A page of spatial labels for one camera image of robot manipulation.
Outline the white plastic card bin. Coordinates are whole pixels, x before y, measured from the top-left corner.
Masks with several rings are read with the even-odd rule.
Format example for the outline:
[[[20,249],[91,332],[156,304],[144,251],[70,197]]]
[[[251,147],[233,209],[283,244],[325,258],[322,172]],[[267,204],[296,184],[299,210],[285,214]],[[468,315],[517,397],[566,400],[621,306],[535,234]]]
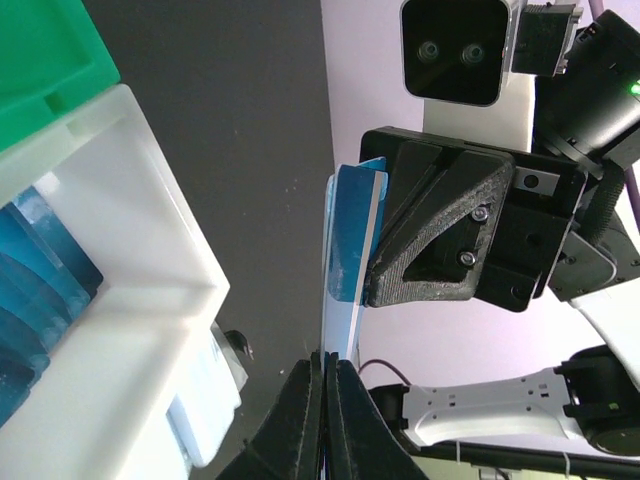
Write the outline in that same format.
[[[5,479],[185,479],[218,453],[247,376],[216,324],[228,280],[132,91],[111,87],[3,151],[102,273],[2,427]]]

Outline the blue credit card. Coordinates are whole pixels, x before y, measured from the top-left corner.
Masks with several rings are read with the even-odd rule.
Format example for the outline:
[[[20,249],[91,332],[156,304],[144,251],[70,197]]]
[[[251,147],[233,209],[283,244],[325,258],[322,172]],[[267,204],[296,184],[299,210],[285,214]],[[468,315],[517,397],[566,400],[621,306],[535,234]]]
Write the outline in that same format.
[[[341,165],[327,182],[321,349],[356,358],[367,266],[382,228],[386,159]]]

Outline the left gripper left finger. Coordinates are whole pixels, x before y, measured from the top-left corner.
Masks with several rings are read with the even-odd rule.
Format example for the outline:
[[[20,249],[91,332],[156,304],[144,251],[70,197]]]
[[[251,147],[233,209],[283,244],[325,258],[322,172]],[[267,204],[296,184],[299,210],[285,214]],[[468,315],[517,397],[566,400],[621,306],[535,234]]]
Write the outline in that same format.
[[[259,430],[220,479],[320,477],[324,375],[317,352],[298,361]]]

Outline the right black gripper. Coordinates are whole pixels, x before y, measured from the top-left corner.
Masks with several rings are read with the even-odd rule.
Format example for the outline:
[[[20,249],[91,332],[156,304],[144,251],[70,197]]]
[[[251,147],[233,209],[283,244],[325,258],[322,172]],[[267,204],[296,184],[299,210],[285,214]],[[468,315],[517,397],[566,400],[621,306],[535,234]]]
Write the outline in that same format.
[[[393,127],[360,157],[386,159],[389,190],[366,304],[479,299],[524,311],[550,280],[587,183],[553,156]]]

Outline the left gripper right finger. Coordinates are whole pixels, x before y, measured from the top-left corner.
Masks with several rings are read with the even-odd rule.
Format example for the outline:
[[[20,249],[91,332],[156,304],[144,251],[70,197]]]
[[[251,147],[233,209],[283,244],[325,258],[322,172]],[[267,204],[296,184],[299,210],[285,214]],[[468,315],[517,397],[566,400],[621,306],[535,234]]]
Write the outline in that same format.
[[[354,365],[327,356],[327,477],[424,479],[391,434]]]

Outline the green double compartment bin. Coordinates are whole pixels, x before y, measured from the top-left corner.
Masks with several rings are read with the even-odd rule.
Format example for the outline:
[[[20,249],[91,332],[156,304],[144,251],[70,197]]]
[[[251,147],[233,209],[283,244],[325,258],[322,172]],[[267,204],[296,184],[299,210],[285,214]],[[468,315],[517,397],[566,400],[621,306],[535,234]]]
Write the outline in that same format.
[[[120,82],[84,3],[1,3],[1,149]]]

